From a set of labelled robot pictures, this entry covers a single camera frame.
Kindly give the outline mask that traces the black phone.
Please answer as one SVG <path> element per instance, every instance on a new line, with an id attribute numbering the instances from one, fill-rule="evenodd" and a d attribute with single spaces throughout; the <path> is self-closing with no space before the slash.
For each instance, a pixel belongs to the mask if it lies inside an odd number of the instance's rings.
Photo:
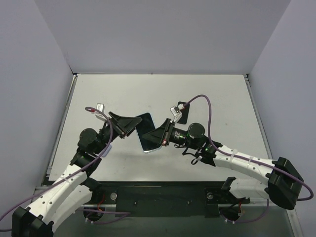
<path id="1" fill-rule="evenodd" d="M 184 109 L 181 110 L 182 116 L 178 120 L 178 124 L 187 124 L 188 116 L 189 116 L 190 104 L 185 106 Z"/>

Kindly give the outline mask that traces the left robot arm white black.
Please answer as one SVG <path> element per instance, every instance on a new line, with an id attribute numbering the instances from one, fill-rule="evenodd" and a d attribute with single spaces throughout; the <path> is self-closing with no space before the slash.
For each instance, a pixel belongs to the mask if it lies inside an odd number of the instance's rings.
<path id="1" fill-rule="evenodd" d="M 106 116 L 100 110 L 87 111 L 105 120 L 99 131 L 84 129 L 78 149 L 62 175 L 26 208 L 18 207 L 12 215 L 13 237 L 52 237 L 58 227 L 83 204 L 101 199 L 100 183 L 90 176 L 101 162 L 111 142 L 129 136 L 142 121 L 140 117 Z"/>

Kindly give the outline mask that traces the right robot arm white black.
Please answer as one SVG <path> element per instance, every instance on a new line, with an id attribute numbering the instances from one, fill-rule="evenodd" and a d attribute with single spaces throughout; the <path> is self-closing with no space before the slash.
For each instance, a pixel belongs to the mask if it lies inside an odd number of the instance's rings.
<path id="1" fill-rule="evenodd" d="M 260 159 L 232 150 L 210 141 L 199 123 L 192 123 L 184 131 L 166 119 L 160 127 L 142 137 L 159 146 L 173 143 L 177 147 L 195 150 L 193 163 L 202 162 L 249 176 L 249 180 L 233 178 L 221 189 L 221 198 L 226 202 L 236 198 L 264 198 L 283 209 L 292 210 L 298 201 L 304 180 L 286 158 Z"/>

